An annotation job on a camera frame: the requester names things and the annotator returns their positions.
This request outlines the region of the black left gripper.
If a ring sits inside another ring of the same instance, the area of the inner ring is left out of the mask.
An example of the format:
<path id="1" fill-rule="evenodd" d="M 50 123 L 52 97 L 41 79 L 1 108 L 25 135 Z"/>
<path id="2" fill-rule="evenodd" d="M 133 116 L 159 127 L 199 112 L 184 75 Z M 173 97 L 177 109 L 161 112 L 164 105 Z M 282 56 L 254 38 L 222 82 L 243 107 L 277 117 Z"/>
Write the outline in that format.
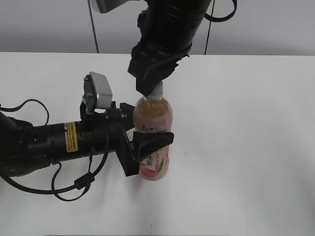
<path id="1" fill-rule="evenodd" d="M 80 104 L 80 135 L 79 147 L 86 156 L 103 155 L 100 165 L 93 172 L 96 176 L 105 165 L 109 153 L 114 152 L 123 168 L 125 176 L 138 174 L 138 162 L 148 155 L 169 146 L 174 141 L 172 132 L 133 133 L 135 160 L 130 148 L 126 132 L 134 128 L 133 112 L 135 107 L 116 102 L 103 113 L 87 114 L 86 106 Z"/>

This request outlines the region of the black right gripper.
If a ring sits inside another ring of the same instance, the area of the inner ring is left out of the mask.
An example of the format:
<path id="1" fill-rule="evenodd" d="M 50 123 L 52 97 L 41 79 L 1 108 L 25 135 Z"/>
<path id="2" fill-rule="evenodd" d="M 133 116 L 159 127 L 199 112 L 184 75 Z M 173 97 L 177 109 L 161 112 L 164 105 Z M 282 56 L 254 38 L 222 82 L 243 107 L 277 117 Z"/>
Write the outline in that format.
<path id="1" fill-rule="evenodd" d="M 175 50 L 139 42 L 131 51 L 128 67 L 128 73 L 136 78 L 136 90 L 143 96 L 150 95 L 163 79 L 174 72 L 177 62 L 189 52 L 189 46 Z"/>

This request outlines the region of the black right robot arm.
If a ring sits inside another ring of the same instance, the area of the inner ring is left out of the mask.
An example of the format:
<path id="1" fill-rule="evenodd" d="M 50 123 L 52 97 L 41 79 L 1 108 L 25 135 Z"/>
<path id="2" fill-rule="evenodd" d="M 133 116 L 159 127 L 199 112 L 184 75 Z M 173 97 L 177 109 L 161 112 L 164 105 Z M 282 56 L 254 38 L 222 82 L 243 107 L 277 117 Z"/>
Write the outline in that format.
<path id="1" fill-rule="evenodd" d="M 208 0 L 149 0 L 138 16 L 141 39 L 131 51 L 128 72 L 148 96 L 186 57 L 210 5 Z"/>

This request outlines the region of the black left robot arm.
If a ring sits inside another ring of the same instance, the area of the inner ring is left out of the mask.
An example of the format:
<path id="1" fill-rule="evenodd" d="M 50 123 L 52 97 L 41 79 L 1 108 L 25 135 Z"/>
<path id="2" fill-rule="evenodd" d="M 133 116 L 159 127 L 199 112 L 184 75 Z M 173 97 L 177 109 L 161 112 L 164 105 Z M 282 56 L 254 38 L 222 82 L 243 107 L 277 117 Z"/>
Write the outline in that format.
<path id="1" fill-rule="evenodd" d="M 88 115 L 80 105 L 81 120 L 33 126 L 23 120 L 0 115 L 0 169 L 9 177 L 20 177 L 54 162 L 115 152 L 125 175 L 138 174 L 140 162 L 149 154 L 173 143 L 174 134 L 126 132 L 134 128 L 134 107 L 115 102 L 104 113 Z"/>

